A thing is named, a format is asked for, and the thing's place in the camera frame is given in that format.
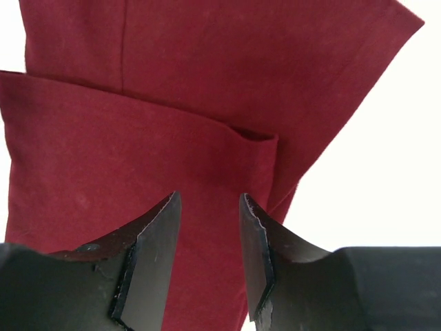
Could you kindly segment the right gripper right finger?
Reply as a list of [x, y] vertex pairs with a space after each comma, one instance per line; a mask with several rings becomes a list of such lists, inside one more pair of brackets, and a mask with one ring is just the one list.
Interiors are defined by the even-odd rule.
[[329, 252], [240, 197], [249, 318], [257, 330], [439, 330], [438, 247]]

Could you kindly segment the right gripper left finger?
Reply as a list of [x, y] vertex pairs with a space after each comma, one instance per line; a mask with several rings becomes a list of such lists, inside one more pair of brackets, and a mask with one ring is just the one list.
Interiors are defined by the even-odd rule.
[[2, 330], [160, 330], [181, 224], [171, 193], [73, 251], [1, 245]]

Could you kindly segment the dark red t-shirt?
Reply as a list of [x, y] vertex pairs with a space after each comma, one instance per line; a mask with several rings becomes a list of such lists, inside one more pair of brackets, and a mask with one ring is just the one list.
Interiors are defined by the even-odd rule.
[[6, 240], [71, 250], [181, 194], [164, 330], [239, 330], [238, 202], [296, 186], [422, 27], [398, 1], [21, 1]]

